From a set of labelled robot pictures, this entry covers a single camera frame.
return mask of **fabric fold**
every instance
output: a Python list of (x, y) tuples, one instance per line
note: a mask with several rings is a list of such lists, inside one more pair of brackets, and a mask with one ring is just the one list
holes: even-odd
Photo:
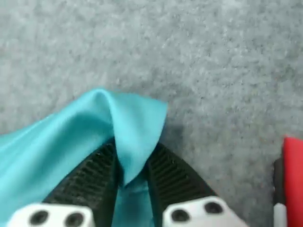
[(115, 137), (124, 185), (154, 150), (167, 104), (95, 89), (58, 113), (0, 136), (0, 227), (12, 213), (44, 197), (85, 157)]

